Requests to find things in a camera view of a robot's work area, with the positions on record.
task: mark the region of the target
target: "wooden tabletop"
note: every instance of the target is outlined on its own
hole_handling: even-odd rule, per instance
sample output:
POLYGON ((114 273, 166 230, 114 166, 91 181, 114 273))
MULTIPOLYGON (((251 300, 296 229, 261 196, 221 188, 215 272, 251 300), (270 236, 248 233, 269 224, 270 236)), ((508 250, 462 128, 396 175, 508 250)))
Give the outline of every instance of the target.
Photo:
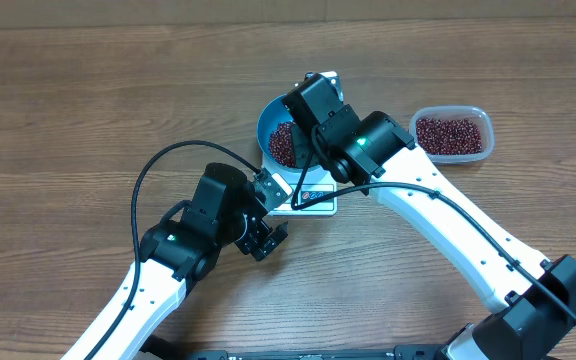
MULTIPOLYGON (((576 19, 1 31, 0 359, 59 358, 108 302, 133 257, 132 187, 156 151, 210 140, 259 164, 263 107, 329 69, 362 117, 486 110, 492 156, 441 171, 528 245, 576 259, 576 19)), ((214 161, 232 164, 202 148, 158 163, 141 232, 214 161)), ((410 225, 352 194, 332 218, 291 219, 262 263, 226 248, 156 334, 187 350, 387 348, 446 341, 486 315, 410 225)), ((576 359, 576 329, 554 355, 576 359)))

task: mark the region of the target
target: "digital scale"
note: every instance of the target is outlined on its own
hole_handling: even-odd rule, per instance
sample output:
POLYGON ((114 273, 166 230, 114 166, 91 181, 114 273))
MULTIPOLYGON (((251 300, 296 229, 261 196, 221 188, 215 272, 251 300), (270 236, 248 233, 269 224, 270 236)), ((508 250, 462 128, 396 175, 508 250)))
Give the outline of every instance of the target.
MULTIPOLYGON (((297 187, 301 169, 286 170, 283 166, 269 159, 266 154, 262 155, 261 166, 266 168, 271 174, 278 173, 281 175, 288 185, 292 187, 293 191, 297 187)), ((332 178, 329 171, 317 165, 306 173, 304 184, 301 186, 299 194, 297 194, 297 204, 303 204, 334 191, 337 191, 337 182, 332 178)), ((331 216, 337 212, 337 198, 315 204, 303 210, 293 210, 290 207, 291 199, 288 199, 283 205, 268 214, 282 216, 331 216)))

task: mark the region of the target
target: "adzuki bean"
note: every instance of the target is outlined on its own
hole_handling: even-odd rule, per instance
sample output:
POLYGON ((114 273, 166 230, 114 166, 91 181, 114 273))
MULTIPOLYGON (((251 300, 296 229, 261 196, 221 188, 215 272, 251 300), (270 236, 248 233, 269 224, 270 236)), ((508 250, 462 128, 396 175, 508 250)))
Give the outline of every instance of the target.
POLYGON ((467 155, 483 151, 481 133, 472 121, 421 118, 416 124, 417 142, 431 155, 467 155))
POLYGON ((283 166, 296 167, 295 156, 292 153, 291 128, 294 122, 284 122, 277 126, 277 130, 270 134, 268 150, 270 155, 283 166))

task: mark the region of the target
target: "robotic arm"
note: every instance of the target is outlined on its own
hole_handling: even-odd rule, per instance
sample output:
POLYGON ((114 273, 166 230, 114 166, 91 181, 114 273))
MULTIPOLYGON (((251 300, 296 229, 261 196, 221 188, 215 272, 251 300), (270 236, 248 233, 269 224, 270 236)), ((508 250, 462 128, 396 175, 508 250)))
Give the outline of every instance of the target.
MULTIPOLYGON (((550 262, 502 229, 452 186, 412 136, 386 114, 373 112, 359 120, 350 105, 343 104, 335 76, 309 74, 284 97, 298 125, 293 127, 295 142, 309 145, 295 147, 295 152, 310 152, 309 159, 316 155, 338 182, 352 182, 366 195, 372 189, 379 203, 404 217, 448 258, 491 312, 480 324, 468 324, 455 334, 433 358, 544 358, 575 321, 541 287, 576 314, 576 261, 564 256, 550 262)), ((287 224, 273 232, 262 218, 291 193, 278 174, 262 170, 248 182, 233 167, 209 164, 181 220, 162 219, 144 235, 139 291, 94 359, 132 359, 156 326, 214 268, 223 246, 234 242, 242 253, 263 260, 286 238, 287 224)), ((83 359, 99 341, 128 297, 134 267, 63 359, 83 359)))

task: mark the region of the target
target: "bowl of beans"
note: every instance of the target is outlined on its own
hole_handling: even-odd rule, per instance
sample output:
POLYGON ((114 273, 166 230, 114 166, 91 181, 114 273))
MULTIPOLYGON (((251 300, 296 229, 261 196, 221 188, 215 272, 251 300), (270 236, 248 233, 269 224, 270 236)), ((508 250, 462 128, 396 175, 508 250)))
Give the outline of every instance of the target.
MULTIPOLYGON (((292 127, 297 125, 281 103, 282 98, 283 95, 271 101, 261 112, 257 123, 257 141, 264 155, 279 168, 301 173, 302 169, 297 166, 292 146, 292 127)), ((321 166, 311 166, 308 171, 317 168, 321 166)))
POLYGON ((464 164, 487 158, 495 147, 490 116, 474 106, 447 105, 417 111, 410 134, 436 164, 464 164))

